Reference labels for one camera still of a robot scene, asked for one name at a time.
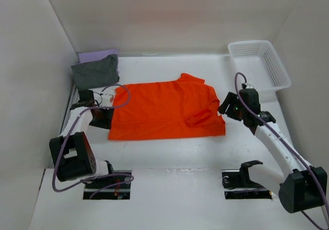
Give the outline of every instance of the gray folded cloth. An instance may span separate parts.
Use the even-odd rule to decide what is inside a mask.
[[[73,79],[78,90],[94,89],[117,83],[118,56],[108,55],[106,58],[71,66]]]

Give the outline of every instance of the orange t-shirt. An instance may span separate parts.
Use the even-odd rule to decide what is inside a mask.
[[[183,73],[176,81],[128,84],[130,102],[114,110],[110,140],[146,140],[225,135],[213,87]],[[127,101],[116,89],[113,105]]]

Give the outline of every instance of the white plastic basket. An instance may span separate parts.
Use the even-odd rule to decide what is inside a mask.
[[[257,91],[277,91],[291,86],[289,75],[269,41],[232,42],[228,50],[234,72],[243,73]]]

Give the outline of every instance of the purple folded cloth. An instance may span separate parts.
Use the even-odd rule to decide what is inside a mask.
[[[86,63],[86,62],[98,61],[111,54],[116,54],[119,57],[119,51],[117,49],[111,49],[111,50],[105,50],[105,51],[84,52],[82,54],[79,54],[80,64]]]

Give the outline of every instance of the screw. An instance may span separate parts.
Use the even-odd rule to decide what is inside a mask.
[[[228,184],[228,183],[230,183],[230,178],[229,178],[229,176],[224,176],[224,177],[223,177],[223,182],[224,182],[224,184]]]
[[[130,184],[131,183],[130,180],[131,180],[130,177],[125,177],[124,178],[124,181],[125,181],[126,184]]]

